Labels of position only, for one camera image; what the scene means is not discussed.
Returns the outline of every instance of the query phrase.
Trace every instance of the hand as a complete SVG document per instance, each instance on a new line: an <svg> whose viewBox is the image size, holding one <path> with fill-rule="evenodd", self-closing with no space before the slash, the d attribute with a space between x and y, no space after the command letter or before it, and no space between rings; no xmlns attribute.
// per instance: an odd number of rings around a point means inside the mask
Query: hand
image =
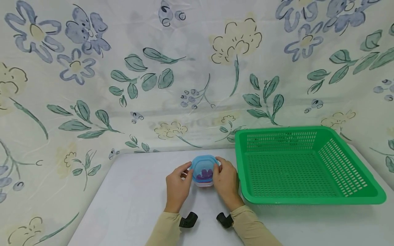
<svg viewBox="0 0 394 246"><path fill-rule="evenodd" d="M232 212L245 205L238 193L240 181L237 170L235 170L231 162L226 161L222 157L216 157L216 159L220 161L221 166L214 165L214 187L227 208Z"/></svg>
<svg viewBox="0 0 394 246"><path fill-rule="evenodd" d="M191 161L177 167L165 178L167 183L167 204L164 212L179 213L180 208L188 198L190 185L193 177L193 170L188 170Z"/></svg>

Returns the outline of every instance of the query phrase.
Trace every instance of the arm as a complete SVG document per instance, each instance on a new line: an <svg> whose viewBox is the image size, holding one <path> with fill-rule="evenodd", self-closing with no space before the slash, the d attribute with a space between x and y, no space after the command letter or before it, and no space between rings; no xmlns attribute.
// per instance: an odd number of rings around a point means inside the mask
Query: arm
<svg viewBox="0 0 394 246"><path fill-rule="evenodd" d="M221 157L216 159L221 166L214 166L214 186L231 211L233 227L245 246L282 246L239 196L240 183L232 164Z"/></svg>
<svg viewBox="0 0 394 246"><path fill-rule="evenodd" d="M193 170L187 170L191 162L176 168L165 179L167 183L167 204L160 215L145 246L175 246L179 240L179 211L189 196Z"/></svg>
<svg viewBox="0 0 394 246"><path fill-rule="evenodd" d="M282 246L246 205L232 211L233 227L245 246Z"/></svg>

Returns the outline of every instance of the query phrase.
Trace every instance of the black clip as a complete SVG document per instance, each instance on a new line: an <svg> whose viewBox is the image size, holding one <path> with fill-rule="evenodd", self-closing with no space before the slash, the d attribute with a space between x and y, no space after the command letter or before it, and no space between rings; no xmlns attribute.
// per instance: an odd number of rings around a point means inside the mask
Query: black clip
<svg viewBox="0 0 394 246"><path fill-rule="evenodd" d="M188 217L182 218L179 223L179 227L182 228L192 228L198 219L197 214L190 212Z"/></svg>
<svg viewBox="0 0 394 246"><path fill-rule="evenodd" d="M216 220L224 227L224 229L228 229L232 226L233 220L231 215L226 217L223 212L217 215Z"/></svg>

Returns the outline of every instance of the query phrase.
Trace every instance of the green basket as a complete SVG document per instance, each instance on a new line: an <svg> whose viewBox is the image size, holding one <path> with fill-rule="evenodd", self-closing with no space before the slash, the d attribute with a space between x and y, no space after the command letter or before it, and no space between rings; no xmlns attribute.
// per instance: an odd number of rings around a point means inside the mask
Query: green basket
<svg viewBox="0 0 394 246"><path fill-rule="evenodd" d="M238 175L254 204L380 204L386 193L325 126L246 129L235 135Z"/></svg>

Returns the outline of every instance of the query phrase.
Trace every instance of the person's left hand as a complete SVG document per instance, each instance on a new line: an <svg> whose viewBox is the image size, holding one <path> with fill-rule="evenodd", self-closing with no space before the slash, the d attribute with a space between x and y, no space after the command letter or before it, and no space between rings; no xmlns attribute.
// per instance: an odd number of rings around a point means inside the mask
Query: person's left hand
<svg viewBox="0 0 394 246"><path fill-rule="evenodd" d="M179 213L180 208L189 195L193 170L188 170L191 161L177 167L165 179L167 183L167 204L164 212Z"/></svg>

